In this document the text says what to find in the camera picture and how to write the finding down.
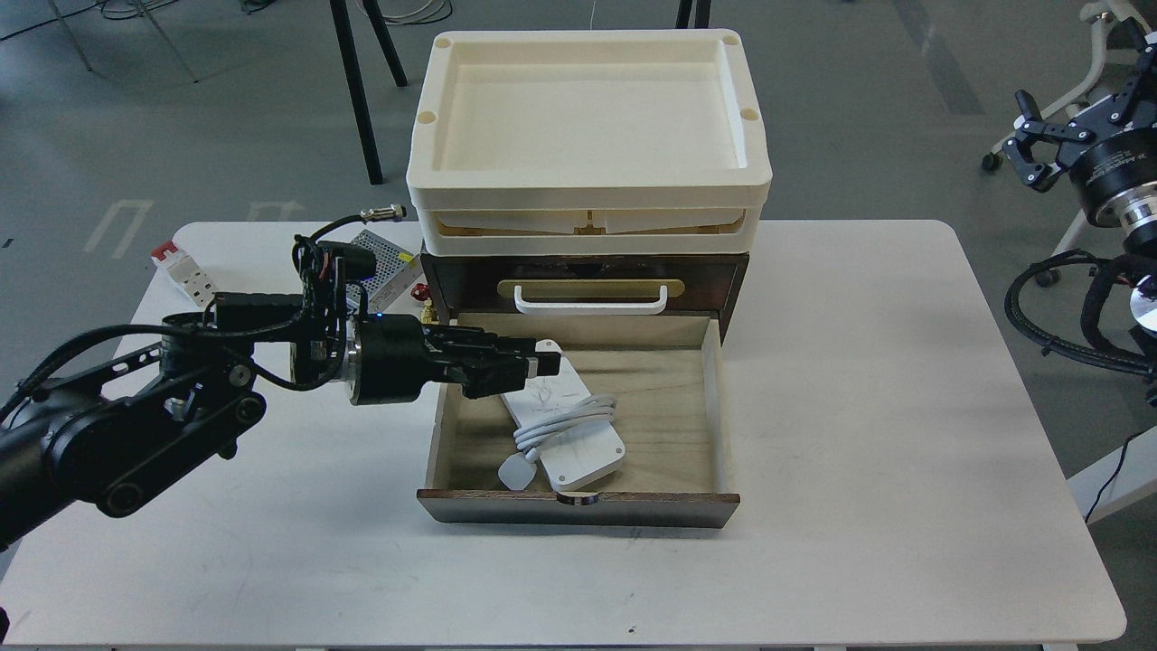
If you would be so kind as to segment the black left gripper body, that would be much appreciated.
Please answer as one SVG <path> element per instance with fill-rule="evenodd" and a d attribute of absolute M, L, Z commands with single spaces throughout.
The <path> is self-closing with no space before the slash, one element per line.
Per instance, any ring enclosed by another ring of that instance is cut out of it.
<path fill-rule="evenodd" d="M 442 325 L 418 321 L 412 315 L 376 315 L 353 321 L 351 336 L 351 404 L 413 402 L 426 383 L 450 383 L 437 338 Z"/>

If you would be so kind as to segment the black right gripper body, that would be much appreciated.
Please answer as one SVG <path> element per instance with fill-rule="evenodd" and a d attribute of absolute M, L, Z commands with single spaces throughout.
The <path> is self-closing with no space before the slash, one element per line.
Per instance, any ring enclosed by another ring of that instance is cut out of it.
<path fill-rule="evenodd" d="M 1090 225 L 1154 230 L 1154 99 L 1138 99 L 1121 125 L 1111 123 L 1114 113 L 1103 98 L 1074 116 L 1095 140 L 1081 146 L 1069 180 Z"/>

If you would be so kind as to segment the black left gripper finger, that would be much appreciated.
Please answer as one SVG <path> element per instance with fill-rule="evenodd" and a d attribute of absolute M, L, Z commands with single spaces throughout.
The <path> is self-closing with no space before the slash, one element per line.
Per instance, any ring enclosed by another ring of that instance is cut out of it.
<path fill-rule="evenodd" d="M 479 399 L 523 391 L 529 380 L 558 375 L 560 367 L 560 357 L 463 358 L 442 368 L 434 380 L 459 384 L 463 395 Z"/>
<path fill-rule="evenodd" d="M 562 355 L 538 350 L 535 336 L 500 336 L 482 328 L 425 328 L 425 341 L 437 354 L 460 360 L 526 360 L 532 372 L 558 372 Z"/>

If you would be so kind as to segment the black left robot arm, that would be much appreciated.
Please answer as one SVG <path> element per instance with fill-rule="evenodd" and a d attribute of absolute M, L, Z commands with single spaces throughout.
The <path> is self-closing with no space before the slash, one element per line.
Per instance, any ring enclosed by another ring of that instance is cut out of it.
<path fill-rule="evenodd" d="M 260 378 L 293 392 L 342 380 L 351 404 L 376 405 L 413 402 L 429 382 L 478 399 L 560 371 L 561 355 L 532 338 L 348 304 L 376 259 L 329 234 L 397 214 L 364 210 L 296 236 L 300 293 L 218 293 L 198 312 L 90 330 L 51 352 L 3 404 L 3 545 L 75 502 L 133 515 L 214 454 L 233 458 L 265 415 Z"/>

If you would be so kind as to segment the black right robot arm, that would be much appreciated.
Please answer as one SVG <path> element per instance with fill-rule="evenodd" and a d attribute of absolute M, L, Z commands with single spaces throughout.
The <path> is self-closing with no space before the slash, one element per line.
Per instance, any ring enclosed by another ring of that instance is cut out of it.
<path fill-rule="evenodd" d="M 1044 193 L 1069 178 L 1088 225 L 1120 227 L 1123 256 L 1101 259 L 1081 249 L 1030 265 L 1008 288 L 1004 312 L 1044 354 L 1084 365 L 1154 380 L 1154 251 L 1156 250 L 1156 132 L 1154 132 L 1154 34 L 1129 21 L 1137 59 L 1123 86 L 1083 108 L 1068 123 L 1047 123 L 1030 93 L 1017 91 L 1020 124 L 1002 147 L 1029 188 Z M 1020 309 L 1020 289 L 1038 275 L 1064 265 L 1086 264 L 1091 283 L 1081 308 L 1084 343 L 1073 343 L 1030 321 Z M 1115 286 L 1132 289 L 1133 341 L 1138 352 L 1113 343 L 1100 328 L 1103 308 Z"/>

